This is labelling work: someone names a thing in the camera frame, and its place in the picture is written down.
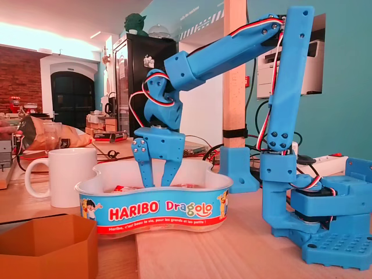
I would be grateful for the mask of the person hand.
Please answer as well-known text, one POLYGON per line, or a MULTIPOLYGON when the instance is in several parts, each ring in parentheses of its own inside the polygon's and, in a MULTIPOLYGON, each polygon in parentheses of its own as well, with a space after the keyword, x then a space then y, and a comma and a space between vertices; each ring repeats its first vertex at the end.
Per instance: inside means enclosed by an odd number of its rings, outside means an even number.
POLYGON ((7 121, 1 120, 0 123, 0 140, 1 141, 8 141, 12 139, 12 136, 22 135, 23 132, 19 131, 17 127, 11 126, 7 121))

